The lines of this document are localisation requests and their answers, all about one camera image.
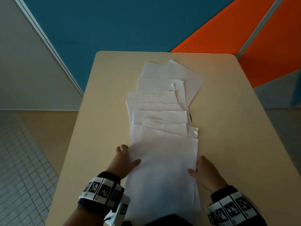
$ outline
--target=stack of paper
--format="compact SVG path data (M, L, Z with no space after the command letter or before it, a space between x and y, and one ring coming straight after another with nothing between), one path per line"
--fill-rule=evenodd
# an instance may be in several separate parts
M131 198L126 219L133 225L170 214L191 222L201 210L186 170L195 169L198 152L188 105L205 80L173 60L165 66L146 62L137 91L128 95L131 160L142 159L125 183Z

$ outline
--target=wooden table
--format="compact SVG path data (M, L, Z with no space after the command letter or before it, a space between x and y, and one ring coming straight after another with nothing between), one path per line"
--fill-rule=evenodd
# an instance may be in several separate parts
M199 154L251 198L268 225L299 225L301 178L235 56L121 51L96 54L46 225L62 225L116 146L129 144L126 97L136 90L144 62L170 59L207 77L189 106ZM199 193L204 208L210 197L201 187Z

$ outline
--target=white wall trim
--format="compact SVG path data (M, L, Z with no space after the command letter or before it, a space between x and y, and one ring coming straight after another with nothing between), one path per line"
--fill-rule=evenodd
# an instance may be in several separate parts
M270 9L267 11L267 13L264 15L262 20L259 22L257 27L254 29L252 34L249 36L249 38L246 40L245 44L242 46L242 48L239 50L239 52L236 55L236 58L239 59L242 54L245 52L247 47L252 43L254 38L257 36L257 34L260 32L260 30L263 28L265 23L269 20L269 18L273 15L275 10L278 8L278 6L281 4L283 0L275 0Z
M78 112L79 109L0 109L0 111L74 111Z
M27 17L29 22L32 24L34 29L37 31L39 36L42 38L42 40L44 41L44 43L46 44L46 46L48 47L50 52L53 54L55 59L61 65L62 69L66 72L66 74L70 78L71 82L77 88L79 93L82 96L84 96L84 91L81 89L80 85L77 83L77 81L73 77L72 73L70 72L70 70L68 69L68 67L66 66L66 64L64 63L64 61L62 60L62 58L60 57L58 52L56 51L56 49L54 48L53 44L50 42L50 40L48 39L48 37L44 33L43 29L41 28L41 26L39 25L39 23L37 22L37 20L33 16L33 14L31 13L31 11L29 10L29 8L25 4L25 2L23 0L15 0L15 1L16 1L17 5L20 7L21 11L25 14L25 16Z

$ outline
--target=person's left hand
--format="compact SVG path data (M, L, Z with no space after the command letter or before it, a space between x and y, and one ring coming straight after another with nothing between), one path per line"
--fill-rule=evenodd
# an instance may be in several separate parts
M116 148L116 155L106 171L124 179L140 163L141 159L130 161L129 147L122 144Z

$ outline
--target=black wristband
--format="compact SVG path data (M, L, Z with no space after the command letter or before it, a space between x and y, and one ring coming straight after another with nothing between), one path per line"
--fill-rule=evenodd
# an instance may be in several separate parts
M121 182L118 176L106 171L100 173L97 177L109 179L119 185ZM77 203L78 203L77 209L84 208L91 213L95 213L101 218L105 218L105 216L112 210L112 208L110 208L109 206L85 198L81 198Z
M229 196L230 194L236 193L238 190L233 186L227 186L211 194L211 200L213 203L218 202L220 199Z

